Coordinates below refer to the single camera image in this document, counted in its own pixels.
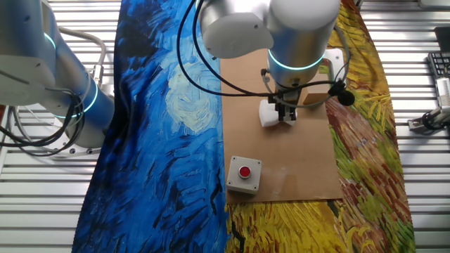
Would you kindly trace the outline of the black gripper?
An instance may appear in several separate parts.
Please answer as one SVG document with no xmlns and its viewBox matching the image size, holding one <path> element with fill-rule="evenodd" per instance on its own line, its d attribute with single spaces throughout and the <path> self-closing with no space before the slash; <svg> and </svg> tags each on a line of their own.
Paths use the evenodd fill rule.
<svg viewBox="0 0 450 253">
<path fill-rule="evenodd" d="M 282 95 L 268 98 L 269 103 L 276 103 L 278 119 L 285 122 L 295 122 L 297 119 L 297 108 L 300 107 L 300 91 L 291 91 Z"/>
</svg>

